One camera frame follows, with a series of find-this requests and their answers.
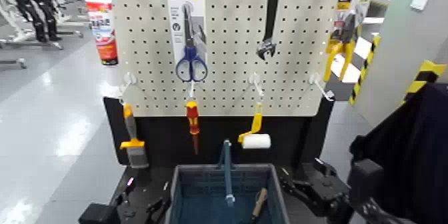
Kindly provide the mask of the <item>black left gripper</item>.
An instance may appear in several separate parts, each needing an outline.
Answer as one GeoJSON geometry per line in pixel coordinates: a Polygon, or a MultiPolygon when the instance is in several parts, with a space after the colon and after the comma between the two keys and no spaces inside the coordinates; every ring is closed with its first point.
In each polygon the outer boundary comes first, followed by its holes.
{"type": "MultiPolygon", "coordinates": [[[[130,177],[124,190],[117,196],[117,205],[130,205],[129,196],[135,189],[135,178],[130,177]]],[[[158,223],[171,206],[171,184],[166,181],[158,200],[150,203],[147,208],[147,224],[158,223]]],[[[79,224],[120,224],[117,208],[112,205],[91,203],[78,218],[79,224]]]]}

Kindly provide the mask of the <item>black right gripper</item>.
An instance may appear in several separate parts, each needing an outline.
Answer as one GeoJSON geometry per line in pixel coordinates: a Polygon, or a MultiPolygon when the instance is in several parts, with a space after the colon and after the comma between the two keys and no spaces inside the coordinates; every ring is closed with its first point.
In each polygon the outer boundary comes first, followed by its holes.
{"type": "Polygon", "coordinates": [[[279,182],[283,190],[301,200],[316,217],[324,217],[327,223],[347,224],[353,216],[349,203],[349,187],[338,178],[331,164],[314,158],[313,168],[317,176],[305,181],[292,179],[289,172],[279,168],[279,182]]]}

